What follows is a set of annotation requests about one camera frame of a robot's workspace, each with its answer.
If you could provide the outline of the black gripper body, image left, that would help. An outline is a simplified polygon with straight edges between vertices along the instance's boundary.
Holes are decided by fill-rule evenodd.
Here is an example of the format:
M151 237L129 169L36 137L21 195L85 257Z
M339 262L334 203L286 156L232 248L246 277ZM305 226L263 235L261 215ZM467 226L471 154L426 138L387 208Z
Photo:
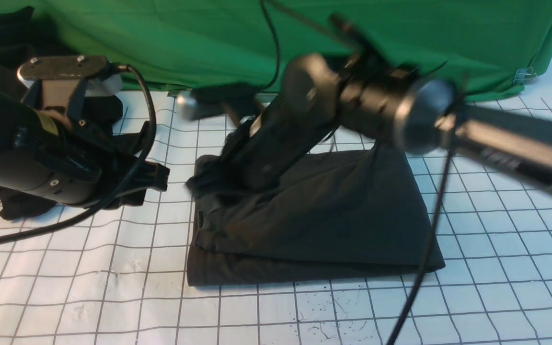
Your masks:
M114 65L136 77L149 109L134 146L121 148L83 114L69 131L0 92L0 187L72 207L140 206L147 190L167 190L170 170L147 161L156 112L146 83L130 65Z

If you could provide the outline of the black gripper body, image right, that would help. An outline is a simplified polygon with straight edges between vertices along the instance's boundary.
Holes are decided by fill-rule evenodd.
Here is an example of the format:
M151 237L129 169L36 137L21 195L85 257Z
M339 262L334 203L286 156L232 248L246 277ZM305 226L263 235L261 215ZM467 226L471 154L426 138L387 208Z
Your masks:
M293 101L277 96L260 115L227 138L221 154L187 182L190 192L260 192L280 177L336 127L332 102Z

